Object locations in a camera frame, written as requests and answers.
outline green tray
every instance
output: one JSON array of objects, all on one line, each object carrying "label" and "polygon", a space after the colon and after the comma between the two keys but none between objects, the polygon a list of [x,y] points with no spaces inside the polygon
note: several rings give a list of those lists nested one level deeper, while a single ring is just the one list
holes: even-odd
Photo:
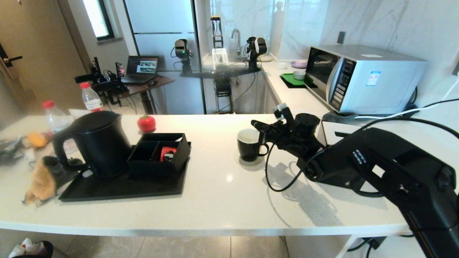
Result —
[{"label": "green tray", "polygon": [[280,78],[289,88],[305,88],[304,82],[293,78],[292,73],[283,73],[280,75]]}]

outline white countertop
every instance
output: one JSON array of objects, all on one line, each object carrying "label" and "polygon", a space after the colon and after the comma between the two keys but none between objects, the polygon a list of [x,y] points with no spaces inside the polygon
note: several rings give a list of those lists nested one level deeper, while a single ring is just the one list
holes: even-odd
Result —
[{"label": "white countertop", "polygon": [[[133,144],[140,138],[138,117],[122,118]],[[408,232],[398,209],[386,198],[358,196],[304,177],[289,190],[276,193],[265,183],[264,162],[252,168],[237,164],[236,133],[249,128],[252,119],[272,123],[273,115],[155,118],[158,133],[183,132],[192,142],[182,195],[66,203],[54,198],[39,208],[24,206],[21,200],[32,171],[20,161],[0,167],[0,228],[98,236],[381,236]],[[26,117],[1,131],[0,138],[45,128],[44,117]],[[437,148],[435,139],[419,140],[408,128],[399,131],[438,157],[455,153],[445,161],[458,169],[454,160],[457,147]],[[270,181],[286,185],[298,171],[295,161],[291,154],[274,149],[269,160]]]}]

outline microwave control panel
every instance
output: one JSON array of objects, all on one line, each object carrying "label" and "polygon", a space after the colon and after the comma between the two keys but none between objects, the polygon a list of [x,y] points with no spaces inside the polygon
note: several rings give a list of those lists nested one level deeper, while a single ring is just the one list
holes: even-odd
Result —
[{"label": "microwave control panel", "polygon": [[331,105],[340,110],[344,95],[346,94],[347,87],[351,81],[352,74],[354,72],[356,62],[348,59],[344,59],[343,65],[341,66],[341,71],[338,74],[338,80],[334,91],[332,92],[333,99],[331,100]]}]

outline faucet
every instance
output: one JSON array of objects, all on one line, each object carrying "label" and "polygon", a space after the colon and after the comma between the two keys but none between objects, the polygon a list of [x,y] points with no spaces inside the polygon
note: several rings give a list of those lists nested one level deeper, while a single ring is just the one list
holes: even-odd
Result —
[{"label": "faucet", "polygon": [[233,32],[231,33],[231,38],[234,37],[234,33],[237,33],[237,55],[241,55],[241,33],[238,29],[233,29]]}]

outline purple plate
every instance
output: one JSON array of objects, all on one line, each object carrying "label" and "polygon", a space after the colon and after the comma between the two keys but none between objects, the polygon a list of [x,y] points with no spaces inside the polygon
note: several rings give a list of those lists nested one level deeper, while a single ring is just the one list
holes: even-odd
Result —
[{"label": "purple plate", "polygon": [[294,68],[306,68],[306,66],[308,65],[308,62],[307,61],[293,61],[290,64]]}]

